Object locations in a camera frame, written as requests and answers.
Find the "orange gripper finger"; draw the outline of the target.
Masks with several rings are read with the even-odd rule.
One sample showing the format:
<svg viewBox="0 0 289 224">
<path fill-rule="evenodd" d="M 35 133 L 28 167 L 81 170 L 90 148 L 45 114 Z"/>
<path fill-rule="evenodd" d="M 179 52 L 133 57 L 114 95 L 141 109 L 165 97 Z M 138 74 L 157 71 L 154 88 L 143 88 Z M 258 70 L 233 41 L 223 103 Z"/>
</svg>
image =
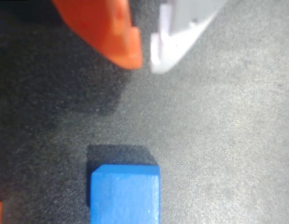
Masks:
<svg viewBox="0 0 289 224">
<path fill-rule="evenodd" d="M 132 25 L 127 0 L 55 0 L 66 25 L 112 63 L 142 66 L 140 30 Z"/>
</svg>

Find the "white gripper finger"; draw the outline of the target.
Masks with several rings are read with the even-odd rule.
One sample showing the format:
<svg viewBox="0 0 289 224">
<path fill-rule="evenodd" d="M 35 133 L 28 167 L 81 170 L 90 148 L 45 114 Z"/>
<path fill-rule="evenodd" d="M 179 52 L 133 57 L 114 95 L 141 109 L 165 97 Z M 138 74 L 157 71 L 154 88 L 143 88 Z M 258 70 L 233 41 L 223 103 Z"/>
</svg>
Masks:
<svg viewBox="0 0 289 224">
<path fill-rule="evenodd" d="M 158 31 L 150 37 L 150 68 L 172 69 L 209 26 L 225 0 L 168 0 L 160 5 Z"/>
</svg>

